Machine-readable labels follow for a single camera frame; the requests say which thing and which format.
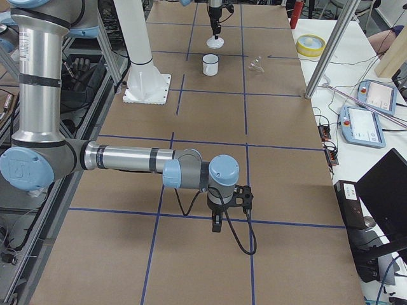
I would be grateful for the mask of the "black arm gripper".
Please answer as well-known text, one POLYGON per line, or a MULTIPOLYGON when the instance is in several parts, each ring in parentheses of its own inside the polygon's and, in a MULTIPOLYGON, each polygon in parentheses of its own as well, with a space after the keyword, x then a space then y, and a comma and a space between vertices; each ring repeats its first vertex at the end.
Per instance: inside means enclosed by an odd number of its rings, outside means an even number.
POLYGON ((211 201, 208 202, 208 207, 212 211, 212 232, 220 233, 222 228, 222 219, 224 214, 224 206, 211 201))

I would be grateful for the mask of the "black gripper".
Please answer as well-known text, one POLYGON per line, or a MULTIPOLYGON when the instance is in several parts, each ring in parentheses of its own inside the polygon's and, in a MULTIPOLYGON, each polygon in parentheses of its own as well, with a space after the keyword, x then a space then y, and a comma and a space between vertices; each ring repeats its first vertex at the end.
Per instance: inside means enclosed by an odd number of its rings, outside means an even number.
POLYGON ((221 22, 219 21, 218 18, 213 18, 212 19, 212 33, 216 34, 214 35, 215 39, 218 39, 218 35, 221 33, 221 22))

